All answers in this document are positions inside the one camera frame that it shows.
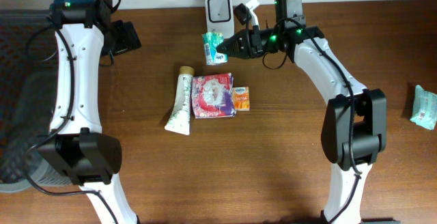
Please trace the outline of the teal small tissue pack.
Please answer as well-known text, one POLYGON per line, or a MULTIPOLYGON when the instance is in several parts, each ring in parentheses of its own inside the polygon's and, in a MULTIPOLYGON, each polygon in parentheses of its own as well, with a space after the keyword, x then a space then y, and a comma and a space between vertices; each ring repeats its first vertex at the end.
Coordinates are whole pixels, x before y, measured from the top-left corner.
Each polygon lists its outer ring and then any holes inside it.
POLYGON ((208 66, 215 66, 219 64, 227 63, 226 54, 219 53, 217 46, 224 42, 222 33, 215 31, 207 32, 202 35, 203 48, 206 56, 206 64, 208 66))

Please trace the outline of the mint green wipes pack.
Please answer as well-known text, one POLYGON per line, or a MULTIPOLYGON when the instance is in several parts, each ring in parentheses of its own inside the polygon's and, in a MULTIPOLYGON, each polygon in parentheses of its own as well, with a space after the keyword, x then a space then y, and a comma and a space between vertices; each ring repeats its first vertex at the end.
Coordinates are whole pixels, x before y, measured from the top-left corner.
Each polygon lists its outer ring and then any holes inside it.
POLYGON ((433 130, 436 126, 436 94, 425 91, 420 85, 414 89, 411 122, 433 130))

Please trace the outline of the red purple tissue pack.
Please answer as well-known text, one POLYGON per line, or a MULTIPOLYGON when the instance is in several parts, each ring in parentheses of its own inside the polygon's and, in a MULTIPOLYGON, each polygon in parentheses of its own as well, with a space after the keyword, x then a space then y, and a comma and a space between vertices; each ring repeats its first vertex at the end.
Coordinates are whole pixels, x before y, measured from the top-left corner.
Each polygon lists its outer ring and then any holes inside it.
POLYGON ((233 117, 232 74, 196 76, 192 81, 192 108, 197 119, 233 117))

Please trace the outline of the white bamboo print tube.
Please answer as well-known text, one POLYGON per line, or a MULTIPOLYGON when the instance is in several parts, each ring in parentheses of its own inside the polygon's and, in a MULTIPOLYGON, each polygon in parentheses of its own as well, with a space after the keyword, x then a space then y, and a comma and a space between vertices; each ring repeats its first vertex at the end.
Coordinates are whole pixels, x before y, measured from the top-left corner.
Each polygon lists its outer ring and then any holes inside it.
POLYGON ((194 73, 190 66, 180 68, 173 111, 165 125, 167 131, 190 135, 191 87, 194 73))

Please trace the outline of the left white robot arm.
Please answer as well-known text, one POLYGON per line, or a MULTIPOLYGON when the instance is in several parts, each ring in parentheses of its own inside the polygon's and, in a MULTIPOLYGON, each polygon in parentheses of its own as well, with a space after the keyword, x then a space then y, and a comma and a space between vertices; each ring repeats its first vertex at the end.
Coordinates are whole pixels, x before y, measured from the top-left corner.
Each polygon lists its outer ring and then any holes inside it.
POLYGON ((121 143, 103 134, 98 112, 101 57, 141 47, 131 22, 111 20, 118 7, 113 0, 51 4, 46 19, 57 41, 57 97, 48 137, 34 149, 89 197, 101 223, 138 223, 119 178, 121 143))

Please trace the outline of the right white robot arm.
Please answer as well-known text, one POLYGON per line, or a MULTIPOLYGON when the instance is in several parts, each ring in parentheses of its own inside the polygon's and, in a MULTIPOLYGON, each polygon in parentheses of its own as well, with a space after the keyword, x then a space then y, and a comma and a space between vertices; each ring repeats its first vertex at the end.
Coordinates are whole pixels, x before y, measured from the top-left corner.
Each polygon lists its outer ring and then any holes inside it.
POLYGON ((306 24, 302 0, 274 0, 276 23, 264 30, 255 15, 258 5, 250 0, 234 9, 244 29, 216 49, 239 59, 281 51, 307 74, 326 103, 321 143, 331 163, 331 177, 322 222, 362 223, 365 181, 386 147, 386 96, 381 89, 368 89, 346 70, 322 31, 306 24))

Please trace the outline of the orange small tissue pack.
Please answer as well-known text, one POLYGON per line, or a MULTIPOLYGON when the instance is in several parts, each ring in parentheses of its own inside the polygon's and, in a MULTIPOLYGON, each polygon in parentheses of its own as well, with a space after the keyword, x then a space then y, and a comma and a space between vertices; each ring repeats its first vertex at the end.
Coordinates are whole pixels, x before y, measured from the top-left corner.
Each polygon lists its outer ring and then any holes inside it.
POLYGON ((248 87, 234 87, 232 90, 234 108, 237 111, 250 110, 250 96, 248 87))

